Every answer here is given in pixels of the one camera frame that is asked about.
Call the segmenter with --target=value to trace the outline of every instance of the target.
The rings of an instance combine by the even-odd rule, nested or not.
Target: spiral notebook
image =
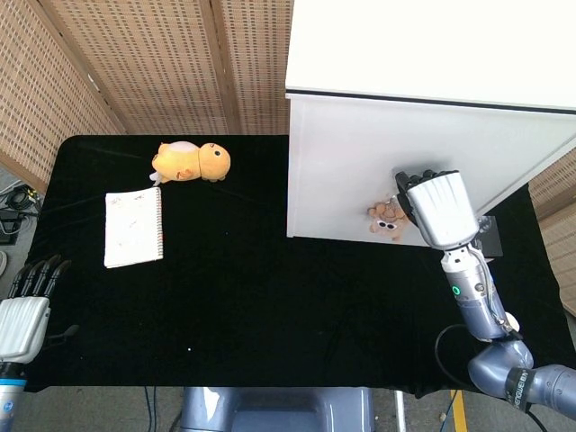
[[[130,266],[163,255],[160,188],[107,193],[104,265]]]

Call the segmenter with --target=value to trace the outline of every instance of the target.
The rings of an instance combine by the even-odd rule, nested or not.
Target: woven wall panel
[[[576,187],[576,148],[530,181],[535,208],[545,206],[564,191]]]
[[[228,133],[198,1],[43,1],[129,133]]]
[[[576,204],[541,225],[550,264],[560,285],[560,298],[576,315]]]
[[[293,2],[221,0],[221,7],[243,133],[288,133],[284,79]]]
[[[59,144],[119,129],[24,0],[0,2],[0,162],[44,190]]]

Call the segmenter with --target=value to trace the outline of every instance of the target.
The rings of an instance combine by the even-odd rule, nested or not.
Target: black cloth
[[[104,268],[104,195],[150,187],[160,142],[217,142],[225,181],[163,184],[164,259]],[[28,366],[51,385],[359,386],[418,396],[455,388],[434,342],[462,322],[425,247],[286,237],[288,138],[84,136],[61,146],[29,261],[73,261],[49,334],[80,330]],[[504,257],[490,265],[536,365],[576,355],[527,187],[493,212]],[[482,348],[456,329],[440,344],[465,380]]]

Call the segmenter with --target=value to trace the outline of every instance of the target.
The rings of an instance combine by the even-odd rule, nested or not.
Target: floor
[[[14,178],[0,168],[0,190]],[[4,298],[14,274],[26,260],[35,226],[19,236],[12,247],[3,247],[9,256],[6,272],[0,276],[0,298]],[[572,339],[576,341],[576,321],[567,316]],[[183,389],[157,389],[157,430],[168,431],[180,410]],[[374,390],[374,415],[377,432],[396,430],[394,392]],[[406,422],[409,432],[440,430],[440,416],[450,402],[449,391],[438,391],[420,400],[405,394]],[[539,429],[525,414],[507,403],[488,396],[463,394],[467,428],[473,432],[537,432]],[[533,407],[550,432],[576,431],[576,422],[550,409]],[[140,432],[148,430],[149,415],[145,393],[140,387],[51,387],[40,393],[25,393],[13,432],[106,431]],[[452,414],[445,432],[455,432]]]

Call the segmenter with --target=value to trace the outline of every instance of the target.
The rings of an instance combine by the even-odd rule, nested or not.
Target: small plush toy
[[[152,159],[152,167],[156,170],[150,175],[154,186],[170,180],[184,182],[199,177],[216,182],[224,180],[230,170],[230,154],[213,143],[200,148],[188,141],[162,143]]]
[[[370,232],[380,234],[394,242],[402,239],[402,233],[410,224],[408,216],[404,213],[395,197],[386,202],[377,202],[368,209],[372,218]]]

